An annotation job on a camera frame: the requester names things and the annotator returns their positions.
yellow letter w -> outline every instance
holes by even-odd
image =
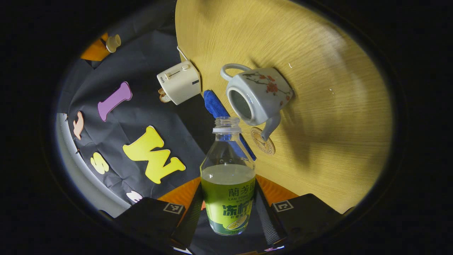
[[[148,161],[145,175],[154,183],[160,184],[160,179],[176,170],[184,171],[186,166],[177,157],[170,159],[164,166],[170,150],[151,151],[156,147],[163,147],[164,141],[160,138],[153,126],[146,128],[146,132],[137,141],[130,145],[123,145],[124,153],[133,161]]]

purple letter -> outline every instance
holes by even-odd
[[[97,104],[97,110],[102,121],[107,120],[107,114],[113,110],[118,104],[124,100],[130,100],[132,98],[132,92],[130,91],[129,84],[127,82],[121,83],[120,88],[115,91],[109,98],[104,102]]]

lemon image on label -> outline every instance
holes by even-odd
[[[236,229],[236,228],[240,227],[244,223],[244,221],[246,221],[246,219],[247,219],[247,215],[244,215],[241,218],[239,218],[237,221],[228,225],[228,227],[226,227],[226,229],[228,229],[228,230]]]

green tea drink bottle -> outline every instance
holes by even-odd
[[[219,117],[216,140],[200,166],[206,213],[219,235],[238,235],[249,222],[255,192],[255,165],[239,140],[238,118]]]

teapot spout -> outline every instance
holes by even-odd
[[[266,125],[263,129],[263,131],[261,132],[261,139],[263,139],[263,141],[267,141],[267,139],[269,139],[269,136],[270,134],[278,127],[278,125],[280,124],[280,120],[281,120],[281,116],[280,116],[280,113],[277,113],[275,116],[269,118],[267,121],[266,121]]]

